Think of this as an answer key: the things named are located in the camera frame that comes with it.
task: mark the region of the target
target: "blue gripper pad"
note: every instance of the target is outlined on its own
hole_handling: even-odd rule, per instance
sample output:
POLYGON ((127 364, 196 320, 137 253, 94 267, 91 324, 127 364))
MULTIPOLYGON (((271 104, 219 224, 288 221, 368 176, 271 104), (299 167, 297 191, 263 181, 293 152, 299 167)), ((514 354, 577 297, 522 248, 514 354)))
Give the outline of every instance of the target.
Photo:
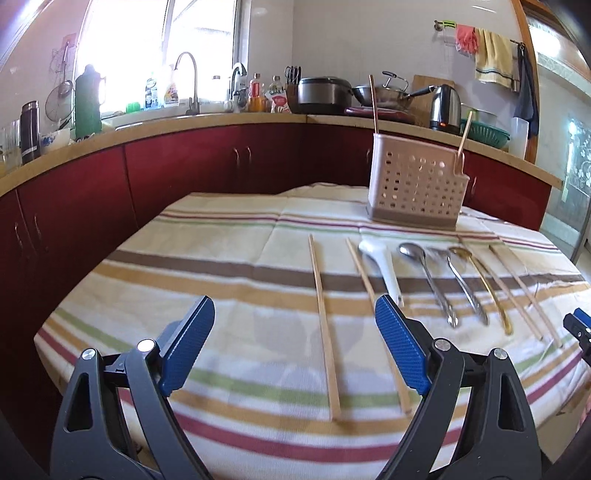
POLYGON ((427 357, 408 330, 404 317, 385 296, 376 302, 375 323, 396 360, 404 382, 417 390, 419 395, 426 395, 431 389, 431 381, 427 377, 427 357))
POLYGON ((174 322, 164 329, 159 338, 166 343, 160 349, 162 376, 158 386, 165 397, 184 385, 209 332, 212 331, 214 318, 213 300, 202 297, 182 321, 174 322))
POLYGON ((591 328, 591 317, 587 315, 583 310, 576 309, 573 313, 581 322, 585 324, 587 328, 591 328))

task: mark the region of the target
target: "towel rack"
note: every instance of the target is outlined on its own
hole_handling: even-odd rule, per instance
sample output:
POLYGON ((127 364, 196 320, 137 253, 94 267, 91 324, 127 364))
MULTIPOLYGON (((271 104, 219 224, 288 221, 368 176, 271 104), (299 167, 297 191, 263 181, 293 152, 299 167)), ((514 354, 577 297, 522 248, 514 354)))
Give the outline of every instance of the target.
MULTIPOLYGON (((449 20, 444 20, 444 21, 439 21, 439 20, 435 20, 435 26, 433 28, 435 28, 435 30, 437 30, 438 32, 443 31, 443 29, 445 27, 449 27, 449 28, 456 28, 456 23, 449 21, 449 20)), ((515 43, 516 45, 521 45, 520 41, 515 41, 515 40, 511 40, 513 43, 515 43)))

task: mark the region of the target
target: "striped tablecloth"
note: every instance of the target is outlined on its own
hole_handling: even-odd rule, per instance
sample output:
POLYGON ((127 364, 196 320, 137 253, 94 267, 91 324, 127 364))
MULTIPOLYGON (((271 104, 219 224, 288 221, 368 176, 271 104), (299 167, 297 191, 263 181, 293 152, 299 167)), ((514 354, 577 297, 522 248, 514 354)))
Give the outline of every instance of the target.
MULTIPOLYGON (((104 355, 126 351, 158 336, 206 294, 215 302, 215 325, 171 405, 212 474, 374 479, 409 422, 345 238, 357 243, 380 239, 392 252, 403 241, 447 248, 457 245, 457 238, 450 232, 372 223, 366 198, 366 189, 316 186, 281 196, 193 194, 180 200, 96 267, 45 322, 35 343, 48 371, 63 389, 85 347, 104 355), (329 421, 310 233, 317 242, 335 343, 343 407, 339 422, 329 421)), ((477 212, 463 214, 457 230, 541 324, 488 244, 501 238, 517 254, 521 262, 513 267, 552 319, 564 348, 555 348, 549 334, 543 342, 535 340, 507 299, 503 304, 515 333, 505 336, 492 299, 465 267, 464 275, 491 316, 491 325, 484 327, 451 272, 431 259, 437 282, 460 316, 461 327, 452 330, 423 273, 394 254, 405 314, 421 320, 434 338, 447 337, 464 351, 507 350, 540 425, 589 377, 577 342, 561 323, 577 307, 591 311, 590 286, 538 232, 477 212)), ((376 290, 385 292, 377 267, 364 262, 376 290)), ((462 392, 437 466, 453 453, 467 400, 462 392)), ((132 435, 141 443, 130 396, 123 401, 132 435)), ((416 407, 416 393, 413 401, 416 407)))

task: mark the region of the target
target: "yellow towel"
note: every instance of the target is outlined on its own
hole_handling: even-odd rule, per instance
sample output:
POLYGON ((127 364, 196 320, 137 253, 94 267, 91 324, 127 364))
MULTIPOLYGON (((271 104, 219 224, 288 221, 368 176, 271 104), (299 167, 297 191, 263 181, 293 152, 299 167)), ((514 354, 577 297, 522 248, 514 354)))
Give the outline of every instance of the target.
POLYGON ((476 80, 499 83, 512 88, 513 48, 511 40, 483 28, 476 29, 478 51, 476 52, 476 80))

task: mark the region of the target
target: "metal screw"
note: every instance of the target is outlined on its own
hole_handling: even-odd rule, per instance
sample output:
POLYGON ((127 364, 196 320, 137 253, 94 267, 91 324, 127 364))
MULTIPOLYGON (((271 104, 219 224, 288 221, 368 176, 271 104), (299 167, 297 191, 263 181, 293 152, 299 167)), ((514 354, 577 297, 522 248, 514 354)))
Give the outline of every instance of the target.
POLYGON ((155 346, 156 346, 156 342, 154 342, 152 339, 148 338, 148 339, 142 340, 140 343, 138 343, 138 350, 140 352, 146 353, 146 352, 149 352, 155 346))
POLYGON ((435 348, 437 350, 441 350, 442 352, 447 352, 451 347, 452 344, 442 338, 435 341, 435 348))
POLYGON ((84 350, 82 352, 82 358, 84 360, 91 360, 95 357, 95 355, 96 355, 96 350, 93 348, 89 348, 89 349, 84 350))
POLYGON ((509 355, 502 348, 495 348, 495 357, 499 360, 506 360, 509 355))

